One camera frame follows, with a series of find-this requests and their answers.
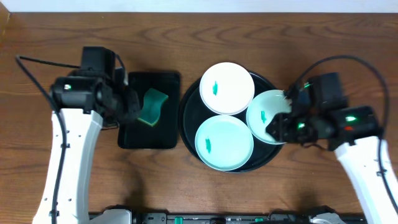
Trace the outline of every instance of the white plate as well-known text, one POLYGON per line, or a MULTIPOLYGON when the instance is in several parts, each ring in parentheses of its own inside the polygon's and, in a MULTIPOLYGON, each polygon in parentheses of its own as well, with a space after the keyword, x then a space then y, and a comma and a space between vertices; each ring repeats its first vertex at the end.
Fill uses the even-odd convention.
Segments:
POLYGON ((290 113, 292 108, 282 90, 269 90, 257 95, 246 111, 246 122, 253 135, 268 144, 283 144, 266 133, 266 127, 277 113, 290 113))
POLYGON ((238 118, 218 115, 203 122, 195 136, 195 147, 200 159, 216 170, 234 170, 250 158, 253 135, 238 118))
POLYGON ((231 62, 210 67, 200 80, 200 97, 218 114, 234 115, 244 111, 253 100, 254 82, 250 73, 231 62))

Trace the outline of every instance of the green sticker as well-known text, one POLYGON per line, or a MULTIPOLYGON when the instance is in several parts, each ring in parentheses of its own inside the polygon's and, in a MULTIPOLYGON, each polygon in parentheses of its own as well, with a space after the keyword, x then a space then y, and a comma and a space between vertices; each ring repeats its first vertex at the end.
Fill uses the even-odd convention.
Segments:
POLYGON ((210 143, 209 137, 206 138, 206 149, 207 149, 207 151, 210 154, 210 152, 211 152, 211 143, 210 143))
POLYGON ((262 122, 265 124, 266 123, 266 112, 265 111, 261 111, 261 120, 262 122))
POLYGON ((304 123, 299 123, 298 126, 297 126, 297 129, 302 129, 302 128, 304 128, 304 127, 305 127, 305 124, 304 124, 304 123))
POLYGON ((218 91, 218 85, 217 85, 217 81, 216 81, 216 83, 214 83, 214 85, 213 85, 213 94, 215 96, 217 95, 217 91, 218 91))

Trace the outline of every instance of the wooden table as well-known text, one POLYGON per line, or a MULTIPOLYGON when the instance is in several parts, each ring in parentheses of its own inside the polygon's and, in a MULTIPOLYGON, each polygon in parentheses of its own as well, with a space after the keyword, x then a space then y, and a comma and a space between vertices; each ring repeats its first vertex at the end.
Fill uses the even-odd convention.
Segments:
MULTIPOLYGON (((81 48, 100 45, 129 71, 178 70, 181 95, 211 65, 232 61, 286 89, 313 62, 355 54, 380 69, 391 91, 389 150, 398 162, 398 16, 393 14, 24 14, 11 15, 0 52, 0 223, 29 223, 44 190, 52 143, 51 111, 17 67, 15 54, 79 64, 81 48)), ((66 68, 28 63, 47 89, 66 68)), ((382 93, 362 66, 329 62, 311 74, 338 71, 352 105, 381 116, 382 93)), ((172 150, 126 150, 118 130, 96 145, 90 211, 108 205, 170 212, 268 213, 329 205, 361 212, 332 152, 286 145, 268 165, 226 174, 203 165, 179 138, 172 150)))

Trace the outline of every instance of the light blue plate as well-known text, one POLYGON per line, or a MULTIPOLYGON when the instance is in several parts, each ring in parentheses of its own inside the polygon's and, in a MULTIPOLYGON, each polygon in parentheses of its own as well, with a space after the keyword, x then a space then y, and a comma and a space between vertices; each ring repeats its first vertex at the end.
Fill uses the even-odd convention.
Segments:
POLYGON ((246 111, 246 122, 254 137, 268 144, 283 144, 266 132, 266 127, 278 113, 290 113, 292 108, 282 90, 258 94, 246 111))
POLYGON ((249 160, 254 141, 249 128, 241 120, 218 115, 200 125, 195 147, 206 165, 228 171, 243 166, 249 160))

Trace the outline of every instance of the sponge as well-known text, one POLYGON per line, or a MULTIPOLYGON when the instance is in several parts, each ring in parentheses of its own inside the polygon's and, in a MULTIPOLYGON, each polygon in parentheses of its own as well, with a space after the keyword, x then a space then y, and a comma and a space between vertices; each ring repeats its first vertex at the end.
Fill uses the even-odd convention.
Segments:
POLYGON ((153 127, 159 121, 163 103, 169 98, 161 91, 150 88, 144 95, 144 107, 141 110, 139 121, 153 127))

